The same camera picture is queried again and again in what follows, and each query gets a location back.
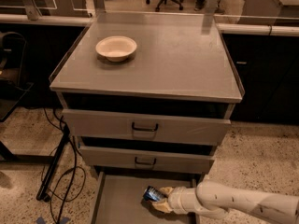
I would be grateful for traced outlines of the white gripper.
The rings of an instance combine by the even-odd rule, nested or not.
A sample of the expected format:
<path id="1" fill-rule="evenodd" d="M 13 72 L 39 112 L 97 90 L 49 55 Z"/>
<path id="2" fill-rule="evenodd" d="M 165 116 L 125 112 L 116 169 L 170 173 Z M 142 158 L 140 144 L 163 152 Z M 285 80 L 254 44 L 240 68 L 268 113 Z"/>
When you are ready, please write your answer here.
<path id="1" fill-rule="evenodd" d="M 152 202 L 152 206 L 163 213 L 171 213 L 172 211 L 178 215 L 187 215 L 190 210 L 188 209 L 188 198 L 191 189 L 185 187 L 162 187 L 159 191 L 167 199 L 162 199 L 158 202 Z"/>

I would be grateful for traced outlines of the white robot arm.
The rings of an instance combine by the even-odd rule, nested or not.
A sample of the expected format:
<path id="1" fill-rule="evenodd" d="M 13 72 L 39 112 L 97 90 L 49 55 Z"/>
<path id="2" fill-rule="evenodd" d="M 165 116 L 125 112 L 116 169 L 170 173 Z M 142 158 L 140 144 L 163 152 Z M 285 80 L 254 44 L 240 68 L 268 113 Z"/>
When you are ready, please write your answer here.
<path id="1" fill-rule="evenodd" d="M 299 198 L 297 196 L 235 189 L 211 180 L 196 188 L 160 188 L 165 195 L 153 207 L 164 213 L 175 213 L 225 218 L 230 209 L 267 221 L 270 224 L 299 224 Z"/>

